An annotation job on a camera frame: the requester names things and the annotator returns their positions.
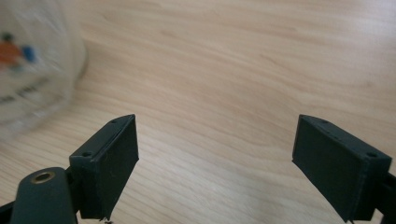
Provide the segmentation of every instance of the black mounting piece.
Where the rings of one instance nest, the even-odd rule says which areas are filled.
[[[324,119],[299,118],[293,162],[345,221],[396,223],[396,179],[391,157]]]
[[[34,172],[15,202],[0,207],[0,224],[75,224],[111,213],[139,160],[134,115],[111,120],[70,156],[70,167]]]

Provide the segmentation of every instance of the wood grain surface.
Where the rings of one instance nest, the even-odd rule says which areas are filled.
[[[77,9],[88,70],[69,107],[0,143],[0,204],[126,114],[136,114],[140,161],[115,224],[343,223],[291,163],[299,114],[396,158],[392,0],[78,0]]]

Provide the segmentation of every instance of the orange print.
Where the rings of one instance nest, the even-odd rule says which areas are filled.
[[[12,43],[13,36],[3,35],[3,43],[0,43],[0,64],[18,65],[18,59],[22,56],[21,50]]]

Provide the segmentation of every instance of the screw hole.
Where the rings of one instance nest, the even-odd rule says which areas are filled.
[[[44,173],[41,173],[41,174],[36,175],[35,177],[33,177],[32,182],[34,184],[42,184],[42,183],[45,183],[45,182],[51,180],[53,177],[55,177],[55,173],[53,173],[53,172],[44,172]]]
[[[375,158],[375,157],[376,157],[376,154],[373,153],[373,152],[368,152],[368,153],[367,153],[367,156]]]
[[[83,157],[90,157],[91,155],[92,155],[92,152],[90,152],[90,151],[82,153]]]

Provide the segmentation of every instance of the clear plastic container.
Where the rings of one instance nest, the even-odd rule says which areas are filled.
[[[0,140],[67,105],[85,61],[72,1],[0,1]]]

